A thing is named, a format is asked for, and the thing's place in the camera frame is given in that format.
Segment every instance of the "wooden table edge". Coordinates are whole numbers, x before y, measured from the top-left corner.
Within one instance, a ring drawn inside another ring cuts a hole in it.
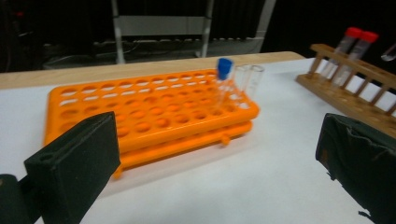
[[[276,63],[304,59],[291,51],[226,56],[235,64]],[[0,90],[94,82],[215,68],[219,57],[112,64],[0,74]]]

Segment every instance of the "empty test tube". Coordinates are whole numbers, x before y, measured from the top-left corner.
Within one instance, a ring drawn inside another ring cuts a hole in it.
[[[264,68],[259,65],[251,65],[247,72],[247,81],[243,89],[244,93],[253,100],[257,87],[262,80],[262,74],[264,73]]]
[[[335,48],[334,53],[346,53],[355,42],[356,38],[361,36],[361,32],[362,30],[356,27],[347,28],[345,36],[343,37],[343,39],[341,39],[337,48]],[[327,78],[337,64],[338,62],[334,59],[330,59],[329,61],[327,61],[326,65],[320,73],[320,77]]]
[[[352,51],[350,51],[348,59],[350,61],[357,61],[360,59],[366,50],[370,47],[372,43],[374,43],[378,39],[378,35],[372,32],[363,32],[361,33],[361,39],[355,45]],[[340,87],[344,85],[345,81],[350,75],[352,71],[351,67],[347,65],[343,65],[338,72],[334,75],[332,79],[332,84],[335,87]]]
[[[257,87],[262,79],[264,68],[259,65],[237,65],[233,70],[233,84],[236,87],[234,93],[238,98],[242,98],[242,92],[253,99]]]
[[[383,55],[381,55],[381,59],[385,62],[390,62],[396,58],[396,43],[392,45]]]

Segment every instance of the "red cap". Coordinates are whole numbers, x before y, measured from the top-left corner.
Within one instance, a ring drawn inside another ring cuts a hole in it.
[[[378,39],[378,34],[369,31],[364,31],[363,33],[361,33],[361,39],[369,43],[373,43]]]
[[[361,32],[362,32],[362,30],[359,28],[349,27],[346,30],[346,35],[358,38],[359,36],[361,36]]]

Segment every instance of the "wooden test tube rack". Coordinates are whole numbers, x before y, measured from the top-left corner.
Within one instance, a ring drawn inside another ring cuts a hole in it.
[[[385,92],[390,89],[396,90],[396,76],[360,60],[352,62],[345,54],[335,54],[333,53],[333,48],[323,44],[314,44],[311,49],[317,53],[316,59],[312,63],[309,72],[297,76],[296,81],[347,116],[358,119],[383,133],[396,137],[396,118],[392,116],[396,109],[396,101],[387,111],[376,106],[376,103]],[[336,60],[338,67],[345,64],[352,68],[349,77],[340,88],[332,87],[332,77],[337,71],[329,79],[324,81],[320,79],[317,69],[324,58]],[[362,74],[364,80],[356,92],[351,92],[347,90],[347,85],[357,74]],[[380,90],[371,101],[366,101],[361,98],[361,93],[372,81],[381,84]]]

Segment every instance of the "white surface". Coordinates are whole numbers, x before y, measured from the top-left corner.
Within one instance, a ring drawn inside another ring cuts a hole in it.
[[[206,147],[110,180],[83,223],[371,223],[315,160],[330,105],[294,81],[312,60],[268,63],[253,130],[228,147]],[[0,174],[26,175],[41,148],[47,93],[0,91]]]

